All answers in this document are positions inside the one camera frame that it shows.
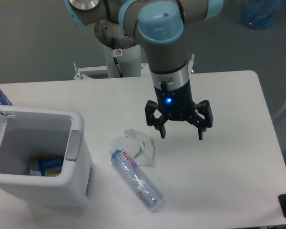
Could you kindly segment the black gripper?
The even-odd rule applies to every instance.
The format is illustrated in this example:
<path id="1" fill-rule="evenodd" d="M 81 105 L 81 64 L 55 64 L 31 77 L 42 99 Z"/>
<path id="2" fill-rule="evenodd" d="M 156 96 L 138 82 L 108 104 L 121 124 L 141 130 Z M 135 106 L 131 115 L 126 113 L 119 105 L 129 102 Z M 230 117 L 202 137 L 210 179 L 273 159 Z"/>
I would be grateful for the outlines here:
<path id="1" fill-rule="evenodd" d="M 154 88 L 158 103 L 148 100 L 145 106 L 145 117 L 148 126 L 154 126 L 160 132 L 161 138 L 165 138 L 165 123 L 171 121 L 187 121 L 198 130 L 199 140 L 203 139 L 203 133 L 213 126 L 213 113 L 208 100 L 198 104 L 193 102 L 191 85 L 188 81 L 182 87 L 163 94 L 161 89 Z"/>

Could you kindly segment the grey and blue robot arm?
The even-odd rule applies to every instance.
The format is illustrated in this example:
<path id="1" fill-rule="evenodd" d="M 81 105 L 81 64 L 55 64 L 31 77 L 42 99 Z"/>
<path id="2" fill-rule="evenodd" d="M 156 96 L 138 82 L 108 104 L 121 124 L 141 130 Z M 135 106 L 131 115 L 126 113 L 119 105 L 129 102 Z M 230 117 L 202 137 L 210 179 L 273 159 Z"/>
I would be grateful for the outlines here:
<path id="1" fill-rule="evenodd" d="M 145 106 L 146 121 L 165 137 L 165 122 L 187 121 L 200 138 L 213 125 L 208 100 L 192 99 L 183 39 L 184 27 L 217 15 L 221 0 L 67 0 L 73 20 L 87 26 L 102 20 L 118 24 L 147 57 L 156 101 Z"/>

